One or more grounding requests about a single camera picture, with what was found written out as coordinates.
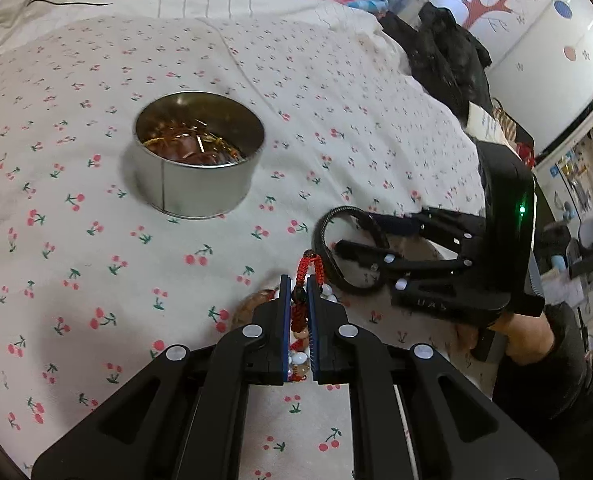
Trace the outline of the right forearm dark sleeve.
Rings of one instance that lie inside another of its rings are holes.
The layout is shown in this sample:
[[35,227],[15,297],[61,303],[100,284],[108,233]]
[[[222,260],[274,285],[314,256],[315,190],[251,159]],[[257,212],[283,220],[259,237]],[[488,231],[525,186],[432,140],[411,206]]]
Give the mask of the right forearm dark sleeve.
[[543,313],[553,349],[528,365],[505,354],[493,400],[552,457],[562,479],[593,479],[593,368],[572,309],[556,304]]

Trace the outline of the right hand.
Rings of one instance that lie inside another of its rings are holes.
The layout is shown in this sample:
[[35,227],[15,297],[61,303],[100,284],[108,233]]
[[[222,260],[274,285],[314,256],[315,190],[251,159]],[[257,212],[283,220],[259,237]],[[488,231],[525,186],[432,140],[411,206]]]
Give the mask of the right hand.
[[535,318],[503,312],[488,329],[507,338],[505,354],[519,365],[544,359],[555,343],[554,333],[544,313]]

